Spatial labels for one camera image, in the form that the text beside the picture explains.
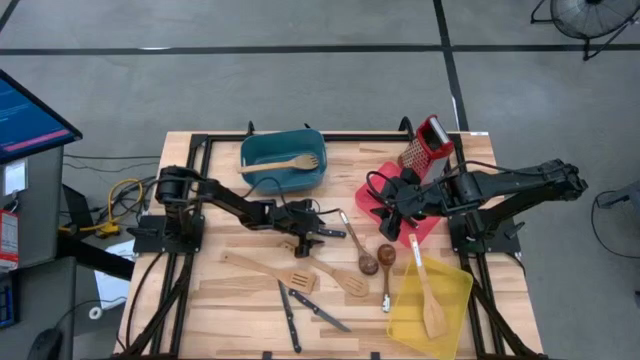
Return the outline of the black keyboard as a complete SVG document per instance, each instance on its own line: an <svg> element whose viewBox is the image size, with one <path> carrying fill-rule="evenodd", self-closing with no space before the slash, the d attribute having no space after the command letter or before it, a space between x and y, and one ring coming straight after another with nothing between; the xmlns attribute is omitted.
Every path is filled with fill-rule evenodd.
<svg viewBox="0 0 640 360"><path fill-rule="evenodd" d="M0 329L19 322L19 301L17 292L11 285L0 286Z"/></svg>

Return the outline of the slotted wooden spoon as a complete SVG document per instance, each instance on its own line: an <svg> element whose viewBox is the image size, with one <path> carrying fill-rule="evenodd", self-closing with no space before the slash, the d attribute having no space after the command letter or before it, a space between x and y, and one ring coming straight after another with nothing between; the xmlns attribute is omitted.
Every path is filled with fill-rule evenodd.
<svg viewBox="0 0 640 360"><path fill-rule="evenodd" d="M338 269L313 256L303 258L303 261L329 275L346 293L355 297L369 294L369 283L354 272Z"/></svg>

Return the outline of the slotted wooden spatula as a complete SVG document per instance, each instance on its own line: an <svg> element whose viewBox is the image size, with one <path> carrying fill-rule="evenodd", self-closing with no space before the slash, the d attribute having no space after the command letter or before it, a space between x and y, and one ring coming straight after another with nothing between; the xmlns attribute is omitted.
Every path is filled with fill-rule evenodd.
<svg viewBox="0 0 640 360"><path fill-rule="evenodd" d="M231 252L224 252L221 257L223 261L230 264L269 275L276 280L281 281L285 286L304 294L312 293L315 281L317 279L314 273L306 270L296 268L273 268Z"/></svg>

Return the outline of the black computer mouse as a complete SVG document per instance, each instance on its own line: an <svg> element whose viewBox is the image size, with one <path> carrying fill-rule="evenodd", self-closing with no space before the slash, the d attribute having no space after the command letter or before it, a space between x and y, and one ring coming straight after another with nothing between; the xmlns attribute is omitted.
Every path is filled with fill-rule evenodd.
<svg viewBox="0 0 640 360"><path fill-rule="evenodd" d="M27 360L59 360L62 333L57 328L48 328L33 340Z"/></svg>

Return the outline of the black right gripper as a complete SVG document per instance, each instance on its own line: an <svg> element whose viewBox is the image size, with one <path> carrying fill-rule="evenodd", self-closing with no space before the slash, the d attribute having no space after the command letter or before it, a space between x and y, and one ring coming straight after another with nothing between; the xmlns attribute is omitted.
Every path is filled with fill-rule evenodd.
<svg viewBox="0 0 640 360"><path fill-rule="evenodd" d="M372 213L381 219L379 232L387 240L399 238L403 221L423 220L431 210L439 215L442 198L436 194L438 182L422 185L413 169L402 169L394 177L373 171L372 176L383 180L381 190L372 186L372 197L379 204Z"/></svg>

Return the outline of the black aluminium table frame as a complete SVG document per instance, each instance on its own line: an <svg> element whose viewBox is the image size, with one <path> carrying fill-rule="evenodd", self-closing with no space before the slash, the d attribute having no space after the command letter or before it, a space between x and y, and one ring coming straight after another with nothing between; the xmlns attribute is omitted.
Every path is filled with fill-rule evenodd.
<svg viewBox="0 0 640 360"><path fill-rule="evenodd" d="M310 191L285 195L287 201L310 197L324 210L342 208L363 246L374 253L386 242L373 220L356 205L355 192L368 170L395 161L406 148L408 131L324 131L328 168L322 184ZM237 173L241 131L214 131L209 177L240 195L250 186ZM250 231L237 218L213 205L204 205L204 239L195 254L184 321L177 352L171 350L179 299L167 313L160 349L176 359L427 359L428 356L387 336L389 314L381 310L383 278L379 271L369 277L370 292L354 297L319 269L306 267L305 260L279 245L297 243L297 238L275 231ZM351 237L325 238L312 254L334 268L356 272L357 250ZM460 269L459 257L451 248L449 230L440 220L421 245L423 255ZM228 250L273 268L299 268L317 275L313 292L305 295L352 332L342 332L291 299L294 324L302 347L295 353L275 278L221 261ZM134 355L134 340L160 306L168 255L163 255L143 282L132 312L124 314L114 352ZM487 255L494 300L501 315L520 340L535 353L543 353L538 327L522 268L507 255Z"/></svg>

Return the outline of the red-topped metal box grater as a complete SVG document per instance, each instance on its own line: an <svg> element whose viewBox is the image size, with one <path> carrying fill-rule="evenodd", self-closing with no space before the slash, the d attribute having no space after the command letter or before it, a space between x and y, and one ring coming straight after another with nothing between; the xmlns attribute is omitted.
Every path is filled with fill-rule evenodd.
<svg viewBox="0 0 640 360"><path fill-rule="evenodd" d="M436 115L430 115L417 129L415 137L398 157L402 168L412 169L427 184L441 176L454 150L454 143Z"/></svg>

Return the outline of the teal plastic bin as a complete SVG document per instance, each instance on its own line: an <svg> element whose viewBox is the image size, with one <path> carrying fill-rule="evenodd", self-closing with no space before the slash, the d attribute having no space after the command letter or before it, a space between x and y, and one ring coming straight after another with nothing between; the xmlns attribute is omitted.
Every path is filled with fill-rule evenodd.
<svg viewBox="0 0 640 360"><path fill-rule="evenodd" d="M314 129L299 129L246 138L240 151L242 166L285 162L299 155L314 155L318 166L312 170L275 169L242 174L243 180L263 195L313 189L323 181L327 169L326 145L323 135Z"/></svg>

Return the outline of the yellow plastic tray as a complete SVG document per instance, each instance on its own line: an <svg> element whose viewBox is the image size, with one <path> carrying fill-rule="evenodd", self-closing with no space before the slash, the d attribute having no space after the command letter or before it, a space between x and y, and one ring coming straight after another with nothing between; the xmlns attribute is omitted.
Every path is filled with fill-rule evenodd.
<svg viewBox="0 0 640 360"><path fill-rule="evenodd" d="M391 308L387 335L427 357L454 360L462 326L466 319L467 304L473 279L461 269L449 266L425 255L422 263L428 275L434 297L441 305L447 333L431 339L423 322L423 291L415 257L405 269L403 285Z"/></svg>

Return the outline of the blue-screen computer monitor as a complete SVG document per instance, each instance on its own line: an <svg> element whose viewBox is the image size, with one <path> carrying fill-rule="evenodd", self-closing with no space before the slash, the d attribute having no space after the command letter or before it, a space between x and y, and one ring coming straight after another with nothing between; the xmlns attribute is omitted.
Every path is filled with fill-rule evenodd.
<svg viewBox="0 0 640 360"><path fill-rule="evenodd" d="M82 138L79 129L0 69L0 165Z"/></svg>

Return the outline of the white paper sheet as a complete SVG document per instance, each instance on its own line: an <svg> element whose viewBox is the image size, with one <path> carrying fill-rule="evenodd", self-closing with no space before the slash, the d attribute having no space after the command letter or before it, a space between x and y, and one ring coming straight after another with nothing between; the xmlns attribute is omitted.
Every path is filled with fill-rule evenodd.
<svg viewBox="0 0 640 360"><path fill-rule="evenodd" d="M115 244L106 248L106 251L130 261L135 261L133 252L134 240ZM100 307L103 311L123 304L129 293L129 280L123 280L101 271L94 271L99 298L102 300Z"/></svg>

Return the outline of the light wooden spork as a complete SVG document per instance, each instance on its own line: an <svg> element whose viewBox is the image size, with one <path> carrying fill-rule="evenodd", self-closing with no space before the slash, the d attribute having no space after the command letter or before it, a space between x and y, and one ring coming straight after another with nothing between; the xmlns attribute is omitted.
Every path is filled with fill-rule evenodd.
<svg viewBox="0 0 640 360"><path fill-rule="evenodd" d="M273 162L266 164L257 164L243 166L238 169L240 174L256 173L270 170L279 169L298 169L298 170L313 170L319 165L319 160L314 155L304 154L296 156L288 161Z"/></svg>

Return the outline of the dark grey desk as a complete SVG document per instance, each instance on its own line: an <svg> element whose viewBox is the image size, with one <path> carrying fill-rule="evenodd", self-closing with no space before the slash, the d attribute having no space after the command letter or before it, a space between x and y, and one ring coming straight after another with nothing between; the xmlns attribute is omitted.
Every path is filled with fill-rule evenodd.
<svg viewBox="0 0 640 360"><path fill-rule="evenodd" d="M18 270L19 321L0 329L0 360L26 360L36 337L49 328L61 334L59 360L72 360L76 260L57 259Z"/></svg>

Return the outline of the dark wooden spoon white label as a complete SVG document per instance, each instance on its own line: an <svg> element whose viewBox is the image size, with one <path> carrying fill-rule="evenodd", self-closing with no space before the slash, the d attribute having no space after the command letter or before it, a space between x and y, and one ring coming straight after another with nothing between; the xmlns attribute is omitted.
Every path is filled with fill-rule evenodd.
<svg viewBox="0 0 640 360"><path fill-rule="evenodd" d="M383 301L382 311L389 313L391 310L390 271L396 261L396 250L392 245L383 244L377 250L378 262L383 271Z"/></svg>

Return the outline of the black-handled steak knife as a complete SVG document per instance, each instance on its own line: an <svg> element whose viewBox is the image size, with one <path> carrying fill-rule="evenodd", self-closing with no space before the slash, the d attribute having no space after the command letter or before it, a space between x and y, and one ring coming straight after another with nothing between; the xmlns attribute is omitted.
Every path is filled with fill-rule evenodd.
<svg viewBox="0 0 640 360"><path fill-rule="evenodd" d="M292 342L292 347L295 353L300 353L302 351L302 347L300 346L297 329L294 323L294 314L288 300L287 288L281 281L278 281L278 286L283 303L283 309L286 316L287 326L289 329L289 335Z"/></svg>
<svg viewBox="0 0 640 360"><path fill-rule="evenodd" d="M305 296L301 295L298 291L293 290L293 289L289 289L288 290L288 295L293 297L293 298L295 298L299 303L301 303L302 305L307 307L309 310L311 310L314 315L320 317L321 319L323 319L325 322L331 324L336 329L338 329L338 330L340 330L342 332L350 332L351 331L350 328L348 328L343 323L341 323L339 320L335 319L334 317L332 317L331 315L326 313L318 305L316 305L313 302L311 302Z"/></svg>

